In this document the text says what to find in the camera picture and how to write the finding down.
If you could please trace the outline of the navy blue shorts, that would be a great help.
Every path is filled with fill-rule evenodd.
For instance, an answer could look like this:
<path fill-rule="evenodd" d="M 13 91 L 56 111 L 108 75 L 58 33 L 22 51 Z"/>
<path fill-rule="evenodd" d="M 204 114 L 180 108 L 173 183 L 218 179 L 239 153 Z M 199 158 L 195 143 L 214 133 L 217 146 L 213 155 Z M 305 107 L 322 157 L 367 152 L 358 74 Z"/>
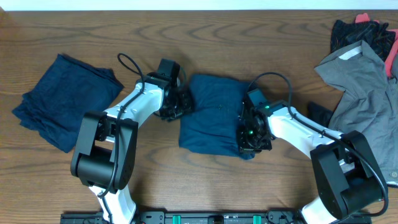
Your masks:
<path fill-rule="evenodd" d="M 194 74 L 189 83 L 194 111 L 180 119 L 178 145 L 191 152 L 254 158 L 239 152 L 237 130 L 249 86 L 232 78 Z"/>

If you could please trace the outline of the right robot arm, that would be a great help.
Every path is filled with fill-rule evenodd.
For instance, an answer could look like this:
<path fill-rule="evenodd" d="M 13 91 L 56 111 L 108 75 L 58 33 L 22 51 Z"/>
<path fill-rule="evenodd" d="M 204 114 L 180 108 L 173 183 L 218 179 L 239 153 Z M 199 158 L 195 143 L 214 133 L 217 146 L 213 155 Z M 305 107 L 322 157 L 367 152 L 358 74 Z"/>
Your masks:
<path fill-rule="evenodd" d="M 343 134 L 302 116 L 284 101 L 270 103 L 260 89 L 243 98 L 242 123 L 237 132 L 241 153 L 271 150 L 280 138 L 312 162 L 318 197 L 301 209 L 304 223 L 342 223 L 370 218 L 360 211 L 383 201 L 388 189 L 367 139 L 358 131 Z"/>

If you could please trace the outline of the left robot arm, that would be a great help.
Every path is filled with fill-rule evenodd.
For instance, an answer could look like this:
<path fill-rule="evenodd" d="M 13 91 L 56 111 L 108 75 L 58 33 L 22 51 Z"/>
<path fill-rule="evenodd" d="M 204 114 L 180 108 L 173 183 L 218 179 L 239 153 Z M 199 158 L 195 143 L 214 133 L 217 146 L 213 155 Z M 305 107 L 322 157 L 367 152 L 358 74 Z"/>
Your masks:
<path fill-rule="evenodd" d="M 163 58 L 156 71 L 140 76 L 125 99 L 104 111 L 85 113 L 70 170 L 96 195 L 103 212 L 78 223 L 135 223 L 136 204 L 128 182 L 134 169 L 138 129 L 151 115 L 174 121 L 193 111 L 190 92 L 180 83 L 183 72 Z"/>

